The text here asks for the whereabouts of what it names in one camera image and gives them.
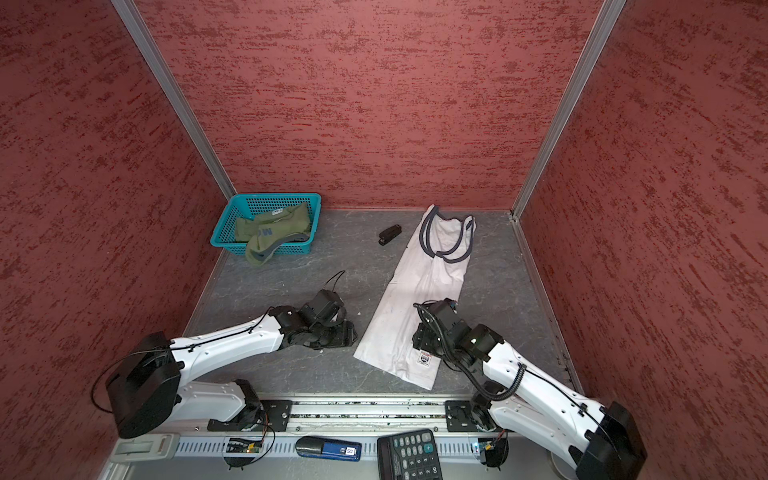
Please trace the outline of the white tank top navy trim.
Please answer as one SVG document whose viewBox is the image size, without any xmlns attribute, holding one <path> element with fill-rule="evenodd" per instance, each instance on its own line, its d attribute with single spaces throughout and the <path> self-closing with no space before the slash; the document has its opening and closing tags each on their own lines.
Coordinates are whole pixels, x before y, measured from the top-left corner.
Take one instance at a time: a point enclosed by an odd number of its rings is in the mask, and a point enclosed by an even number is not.
<svg viewBox="0 0 768 480">
<path fill-rule="evenodd" d="M 440 360 L 412 337 L 421 324 L 416 303 L 457 300 L 474 246 L 477 222 L 443 216 L 430 206 L 411 236 L 354 358 L 430 390 Z"/>
</svg>

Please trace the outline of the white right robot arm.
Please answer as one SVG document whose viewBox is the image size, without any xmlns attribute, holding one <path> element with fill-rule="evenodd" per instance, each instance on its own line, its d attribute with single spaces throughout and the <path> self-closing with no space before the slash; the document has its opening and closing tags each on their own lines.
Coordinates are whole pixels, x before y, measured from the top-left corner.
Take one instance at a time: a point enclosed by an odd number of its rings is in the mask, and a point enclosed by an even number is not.
<svg viewBox="0 0 768 480">
<path fill-rule="evenodd" d="M 565 461 L 579 479 L 638 478 L 648 455 L 626 407 L 566 387 L 490 327 L 469 326 L 452 299 L 414 307 L 414 345 L 467 377 L 476 390 L 472 416 L 478 428 L 528 438 Z"/>
</svg>

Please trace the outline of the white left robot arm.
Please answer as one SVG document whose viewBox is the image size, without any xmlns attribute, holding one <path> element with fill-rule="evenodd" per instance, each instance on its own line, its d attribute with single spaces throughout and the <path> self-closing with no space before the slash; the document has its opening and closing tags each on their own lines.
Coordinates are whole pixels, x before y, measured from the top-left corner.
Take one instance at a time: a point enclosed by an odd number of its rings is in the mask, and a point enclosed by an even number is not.
<svg viewBox="0 0 768 480">
<path fill-rule="evenodd" d="M 169 339 L 152 333 L 103 373 L 105 410 L 121 439 L 191 421 L 206 422 L 210 432 L 267 432 L 276 418 L 248 381 L 210 383 L 203 376 L 293 346 L 321 351 L 350 347 L 357 339 L 343 300 L 328 289 L 299 308 L 270 307 L 253 320 L 208 334 Z"/>
</svg>

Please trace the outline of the green tank top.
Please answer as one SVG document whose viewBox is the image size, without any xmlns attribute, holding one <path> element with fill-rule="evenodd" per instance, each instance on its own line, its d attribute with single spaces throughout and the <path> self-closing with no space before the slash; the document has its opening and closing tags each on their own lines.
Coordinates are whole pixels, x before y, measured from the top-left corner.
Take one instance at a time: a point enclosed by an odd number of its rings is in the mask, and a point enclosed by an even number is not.
<svg viewBox="0 0 768 480">
<path fill-rule="evenodd" d="M 283 207 L 235 221 L 235 240 L 245 243 L 244 256 L 248 263 L 262 266 L 287 243 L 309 240 L 312 220 L 307 203 Z"/>
</svg>

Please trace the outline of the small black stapler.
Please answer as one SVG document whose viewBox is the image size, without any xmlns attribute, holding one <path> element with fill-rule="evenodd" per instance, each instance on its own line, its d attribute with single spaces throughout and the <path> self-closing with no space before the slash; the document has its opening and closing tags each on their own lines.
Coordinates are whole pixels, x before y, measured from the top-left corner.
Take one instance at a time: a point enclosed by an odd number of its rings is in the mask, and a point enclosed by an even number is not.
<svg viewBox="0 0 768 480">
<path fill-rule="evenodd" d="M 395 239 L 397 236 L 399 236 L 401 233 L 402 233 L 402 227 L 399 224 L 395 224 L 390 227 L 387 227 L 386 229 L 384 229 L 378 234 L 378 244 L 380 246 L 385 246 L 388 243 L 390 243 L 393 239 Z"/>
</svg>

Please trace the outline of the teal plastic laundry basket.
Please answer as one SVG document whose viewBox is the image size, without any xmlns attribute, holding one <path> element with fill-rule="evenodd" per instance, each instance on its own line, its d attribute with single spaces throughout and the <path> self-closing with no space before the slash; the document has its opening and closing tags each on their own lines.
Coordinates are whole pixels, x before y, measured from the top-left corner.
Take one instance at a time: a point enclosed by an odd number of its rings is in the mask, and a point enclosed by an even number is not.
<svg viewBox="0 0 768 480">
<path fill-rule="evenodd" d="M 238 218 L 251 220 L 259 214 L 301 203 L 308 204 L 312 220 L 309 240 L 302 243 L 284 244 L 276 251 L 273 257 L 307 255 L 311 251 L 311 244 L 318 229 L 322 209 L 322 197 L 318 193 L 237 194 L 229 200 L 221 214 L 214 228 L 210 243 L 234 255 L 245 257 L 246 244 L 235 240 L 235 221 Z"/>
</svg>

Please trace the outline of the blue black handheld device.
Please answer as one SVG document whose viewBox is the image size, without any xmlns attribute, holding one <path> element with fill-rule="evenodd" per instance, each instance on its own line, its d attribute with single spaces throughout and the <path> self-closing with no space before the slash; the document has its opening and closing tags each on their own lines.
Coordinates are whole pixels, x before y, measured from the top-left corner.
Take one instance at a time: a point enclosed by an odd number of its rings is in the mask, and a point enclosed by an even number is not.
<svg viewBox="0 0 768 480">
<path fill-rule="evenodd" d="M 295 451 L 305 458 L 358 462 L 362 456 L 362 444 L 342 439 L 303 436 L 296 441 Z"/>
</svg>

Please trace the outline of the black calculator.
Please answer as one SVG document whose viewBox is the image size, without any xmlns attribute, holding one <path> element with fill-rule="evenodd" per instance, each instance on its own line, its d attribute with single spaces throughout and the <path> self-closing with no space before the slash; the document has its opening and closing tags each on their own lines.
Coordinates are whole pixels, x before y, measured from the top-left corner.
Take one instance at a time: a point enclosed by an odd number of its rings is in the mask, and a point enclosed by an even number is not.
<svg viewBox="0 0 768 480">
<path fill-rule="evenodd" d="M 380 480 L 442 480 L 433 432 L 428 429 L 379 437 L 376 441 Z"/>
</svg>

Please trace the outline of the right small circuit board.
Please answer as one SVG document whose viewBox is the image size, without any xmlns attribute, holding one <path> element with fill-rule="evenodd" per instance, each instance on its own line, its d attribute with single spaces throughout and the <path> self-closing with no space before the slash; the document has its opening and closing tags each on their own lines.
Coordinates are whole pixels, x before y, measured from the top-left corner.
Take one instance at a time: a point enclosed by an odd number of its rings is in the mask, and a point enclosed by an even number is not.
<svg viewBox="0 0 768 480">
<path fill-rule="evenodd" d="M 479 462 L 488 468 L 501 469 L 509 455 L 506 439 L 483 441 L 478 443 Z"/>
</svg>

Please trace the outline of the small circuit board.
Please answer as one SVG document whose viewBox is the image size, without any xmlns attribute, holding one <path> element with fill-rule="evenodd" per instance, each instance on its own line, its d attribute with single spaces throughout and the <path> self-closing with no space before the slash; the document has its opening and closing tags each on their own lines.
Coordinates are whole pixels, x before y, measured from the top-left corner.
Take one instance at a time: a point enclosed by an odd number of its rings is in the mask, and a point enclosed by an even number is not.
<svg viewBox="0 0 768 480">
<path fill-rule="evenodd" d="M 226 453 L 234 455 L 256 455 L 263 447 L 263 441 L 251 438 L 229 438 Z"/>
<path fill-rule="evenodd" d="M 506 439 L 483 441 L 478 443 L 479 462 L 488 468 L 501 469 L 509 455 Z"/>
</svg>

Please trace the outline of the left small circuit board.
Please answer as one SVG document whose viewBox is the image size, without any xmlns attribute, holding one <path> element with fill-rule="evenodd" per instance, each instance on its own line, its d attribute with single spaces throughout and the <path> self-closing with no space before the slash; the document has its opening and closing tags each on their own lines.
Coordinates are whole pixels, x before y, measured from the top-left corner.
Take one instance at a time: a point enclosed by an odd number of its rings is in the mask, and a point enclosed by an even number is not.
<svg viewBox="0 0 768 480">
<path fill-rule="evenodd" d="M 251 438 L 229 438 L 226 453 L 234 455 L 256 455 L 263 447 L 263 441 Z"/>
</svg>

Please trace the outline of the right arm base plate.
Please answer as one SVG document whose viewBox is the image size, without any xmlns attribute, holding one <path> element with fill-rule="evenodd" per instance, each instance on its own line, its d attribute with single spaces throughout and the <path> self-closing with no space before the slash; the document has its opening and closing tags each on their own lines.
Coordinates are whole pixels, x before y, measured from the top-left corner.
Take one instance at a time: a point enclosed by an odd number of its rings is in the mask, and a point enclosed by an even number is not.
<svg viewBox="0 0 768 480">
<path fill-rule="evenodd" d="M 449 432 L 490 433 L 498 426 L 484 403 L 470 400 L 448 400 L 444 403 Z"/>
</svg>

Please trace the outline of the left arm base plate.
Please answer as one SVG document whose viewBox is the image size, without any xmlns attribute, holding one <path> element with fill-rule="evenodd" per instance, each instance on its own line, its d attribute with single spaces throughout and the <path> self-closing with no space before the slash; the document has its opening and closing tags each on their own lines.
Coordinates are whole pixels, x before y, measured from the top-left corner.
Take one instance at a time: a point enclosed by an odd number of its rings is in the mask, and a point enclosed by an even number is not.
<svg viewBox="0 0 768 480">
<path fill-rule="evenodd" d="M 261 432 L 270 430 L 284 432 L 291 416 L 291 400 L 263 400 L 258 404 L 248 403 L 231 420 L 208 421 L 209 432 Z"/>
</svg>

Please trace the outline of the aluminium rail frame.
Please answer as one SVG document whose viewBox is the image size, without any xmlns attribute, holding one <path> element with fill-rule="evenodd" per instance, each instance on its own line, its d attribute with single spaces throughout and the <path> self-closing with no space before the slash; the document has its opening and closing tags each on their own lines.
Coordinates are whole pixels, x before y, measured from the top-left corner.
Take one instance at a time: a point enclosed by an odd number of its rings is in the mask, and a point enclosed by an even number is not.
<svg viewBox="0 0 768 480">
<path fill-rule="evenodd" d="M 267 396 L 291 400 L 284 432 L 209 432 L 204 421 L 169 424 L 150 434 L 180 435 L 175 455 L 167 460 L 127 464 L 108 460 L 107 479 L 379 479 L 376 441 L 379 437 L 428 429 L 433 432 L 443 479 L 477 479 L 486 473 L 504 478 L 532 478 L 537 471 L 575 477 L 574 469 L 528 438 L 506 430 L 490 433 L 449 432 L 446 396 Z M 296 441 L 303 436 L 349 440 L 362 444 L 358 462 L 300 457 Z M 229 438 L 263 441 L 256 455 L 227 454 Z M 506 439 L 509 455 L 501 469 L 479 462 L 478 443 Z"/>
</svg>

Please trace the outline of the grey metal corner post right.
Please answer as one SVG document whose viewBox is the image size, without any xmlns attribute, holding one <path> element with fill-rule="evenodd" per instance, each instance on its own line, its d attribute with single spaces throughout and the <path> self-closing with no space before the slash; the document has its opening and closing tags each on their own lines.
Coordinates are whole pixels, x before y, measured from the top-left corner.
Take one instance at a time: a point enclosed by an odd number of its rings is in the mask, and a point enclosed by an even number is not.
<svg viewBox="0 0 768 480">
<path fill-rule="evenodd" d="M 626 5 L 626 0 L 605 0 L 579 55 L 550 126 L 544 136 L 531 169 L 511 210 L 514 222 L 520 222 L 550 158 L 578 104 L 584 88 Z"/>
</svg>

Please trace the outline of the grey metal corner post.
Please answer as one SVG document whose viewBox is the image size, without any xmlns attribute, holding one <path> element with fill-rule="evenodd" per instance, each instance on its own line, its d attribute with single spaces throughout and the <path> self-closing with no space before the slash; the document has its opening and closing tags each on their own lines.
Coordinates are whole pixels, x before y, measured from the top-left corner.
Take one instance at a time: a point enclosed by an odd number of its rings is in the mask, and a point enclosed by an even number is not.
<svg viewBox="0 0 768 480">
<path fill-rule="evenodd" d="M 115 8 L 221 193 L 229 200 L 236 194 L 236 189 L 152 37 L 136 3 L 130 0 L 111 0 L 110 3 Z"/>
<path fill-rule="evenodd" d="M 550 126 L 544 136 L 531 169 L 511 210 L 514 222 L 520 222 L 550 158 L 578 104 L 584 88 L 626 5 L 626 0 L 605 0 L 579 55 Z"/>
</svg>

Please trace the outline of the grey metal corner post left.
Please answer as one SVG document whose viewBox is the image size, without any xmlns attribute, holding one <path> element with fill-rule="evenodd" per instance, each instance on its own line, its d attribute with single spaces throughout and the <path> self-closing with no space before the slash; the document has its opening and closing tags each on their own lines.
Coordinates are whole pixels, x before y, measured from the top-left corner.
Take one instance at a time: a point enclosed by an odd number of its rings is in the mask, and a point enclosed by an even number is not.
<svg viewBox="0 0 768 480">
<path fill-rule="evenodd" d="M 236 194 L 236 189 L 152 37 L 136 3 L 130 0 L 111 0 L 110 3 L 115 8 L 221 193 L 229 200 Z"/>
</svg>

